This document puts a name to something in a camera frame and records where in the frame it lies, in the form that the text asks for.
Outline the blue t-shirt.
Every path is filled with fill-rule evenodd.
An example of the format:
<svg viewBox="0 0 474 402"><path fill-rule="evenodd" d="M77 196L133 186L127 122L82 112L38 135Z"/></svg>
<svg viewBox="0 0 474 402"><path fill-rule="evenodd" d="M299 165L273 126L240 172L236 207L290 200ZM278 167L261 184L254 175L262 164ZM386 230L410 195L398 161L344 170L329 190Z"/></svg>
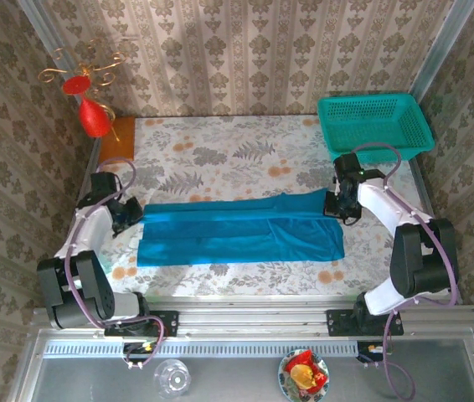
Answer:
<svg viewBox="0 0 474 402"><path fill-rule="evenodd" d="M324 215L325 196L321 189L238 201L148 204L137 264L341 260L343 230Z"/></svg>

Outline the brown wooden block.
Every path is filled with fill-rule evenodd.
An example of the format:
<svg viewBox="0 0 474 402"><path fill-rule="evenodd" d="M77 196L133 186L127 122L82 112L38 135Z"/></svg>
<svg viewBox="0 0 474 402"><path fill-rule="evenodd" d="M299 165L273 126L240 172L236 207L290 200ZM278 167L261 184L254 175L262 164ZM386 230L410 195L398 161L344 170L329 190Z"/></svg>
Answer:
<svg viewBox="0 0 474 402"><path fill-rule="evenodd" d="M124 157L130 161L134 159L135 125L134 116L114 120L111 133L101 139L99 162L113 157Z"/></svg>

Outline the teal plastic basket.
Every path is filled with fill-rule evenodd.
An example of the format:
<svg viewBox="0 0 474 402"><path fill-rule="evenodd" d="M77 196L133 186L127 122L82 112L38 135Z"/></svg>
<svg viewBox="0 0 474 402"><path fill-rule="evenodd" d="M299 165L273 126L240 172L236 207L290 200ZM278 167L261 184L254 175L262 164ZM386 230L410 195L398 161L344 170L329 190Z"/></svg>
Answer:
<svg viewBox="0 0 474 402"><path fill-rule="evenodd" d="M332 160L368 142L384 142L404 161L435 146L431 129L410 94L321 98L317 115Z"/></svg>

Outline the floral patterned tablecloth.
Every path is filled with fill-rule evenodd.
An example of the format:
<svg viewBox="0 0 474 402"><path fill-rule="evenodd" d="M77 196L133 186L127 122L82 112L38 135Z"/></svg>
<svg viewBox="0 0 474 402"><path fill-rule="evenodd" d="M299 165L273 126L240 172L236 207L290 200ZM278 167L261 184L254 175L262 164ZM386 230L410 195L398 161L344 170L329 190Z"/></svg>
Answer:
<svg viewBox="0 0 474 402"><path fill-rule="evenodd" d="M132 164L109 170L141 205L233 201L310 193L332 185L333 165L316 116L138 119ZM116 291L157 296L355 296L389 275L390 232L371 214L343 231L334 262L140 267L142 227L107 236L100 262Z"/></svg>

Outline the red snack packet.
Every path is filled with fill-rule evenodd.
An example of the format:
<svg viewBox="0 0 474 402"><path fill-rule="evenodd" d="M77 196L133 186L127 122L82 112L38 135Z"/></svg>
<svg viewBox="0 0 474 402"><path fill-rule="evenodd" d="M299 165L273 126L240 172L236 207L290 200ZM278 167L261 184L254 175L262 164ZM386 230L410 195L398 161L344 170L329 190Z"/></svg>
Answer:
<svg viewBox="0 0 474 402"><path fill-rule="evenodd" d="M313 360L313 353L311 350L305 350L303 353L296 355L286 364L284 371L290 375L291 368L299 363L307 364L312 368L313 373L315 374L316 386L308 390L297 388L301 391L306 391L308 394L315 394L327 382L327 375L319 369L319 366Z"/></svg>

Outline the clear glass cup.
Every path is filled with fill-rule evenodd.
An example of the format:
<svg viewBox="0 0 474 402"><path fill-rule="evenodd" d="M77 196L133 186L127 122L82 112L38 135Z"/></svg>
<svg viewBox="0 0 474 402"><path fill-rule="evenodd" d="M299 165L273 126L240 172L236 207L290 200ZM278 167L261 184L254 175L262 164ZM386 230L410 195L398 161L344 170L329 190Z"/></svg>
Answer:
<svg viewBox="0 0 474 402"><path fill-rule="evenodd" d="M154 384L164 399L174 399L188 391L192 380L188 367L178 359L167 359L154 372Z"/></svg>

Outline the yellow snack packet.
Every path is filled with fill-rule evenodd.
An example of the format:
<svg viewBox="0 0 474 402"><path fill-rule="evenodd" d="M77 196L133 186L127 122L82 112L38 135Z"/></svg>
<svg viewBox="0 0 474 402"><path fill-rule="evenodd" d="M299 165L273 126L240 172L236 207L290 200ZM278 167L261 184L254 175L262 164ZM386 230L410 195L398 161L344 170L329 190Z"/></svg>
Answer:
<svg viewBox="0 0 474 402"><path fill-rule="evenodd" d="M293 366L290 377L299 389L308 390L316 386L315 374L307 364L299 363Z"/></svg>

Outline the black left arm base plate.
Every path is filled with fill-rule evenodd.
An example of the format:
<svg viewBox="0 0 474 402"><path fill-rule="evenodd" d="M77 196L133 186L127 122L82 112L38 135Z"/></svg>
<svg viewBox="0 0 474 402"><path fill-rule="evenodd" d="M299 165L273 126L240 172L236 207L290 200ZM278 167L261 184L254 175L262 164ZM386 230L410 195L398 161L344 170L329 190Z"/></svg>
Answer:
<svg viewBox="0 0 474 402"><path fill-rule="evenodd" d="M150 311L149 314L158 317L162 321L163 336L176 337L178 334L179 312L171 310ZM133 337L133 338L156 338L159 336L160 328L154 320L143 318L137 322L115 324L108 327L104 334L107 337Z"/></svg>

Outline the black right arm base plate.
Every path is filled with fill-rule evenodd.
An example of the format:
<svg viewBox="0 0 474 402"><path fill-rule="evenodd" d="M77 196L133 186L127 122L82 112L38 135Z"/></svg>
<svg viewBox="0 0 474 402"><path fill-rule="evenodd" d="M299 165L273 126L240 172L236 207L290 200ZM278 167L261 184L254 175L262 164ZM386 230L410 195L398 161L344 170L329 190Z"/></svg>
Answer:
<svg viewBox="0 0 474 402"><path fill-rule="evenodd" d="M350 309L326 311L327 330L331 337L378 337L384 334L388 315L358 315Z"/></svg>

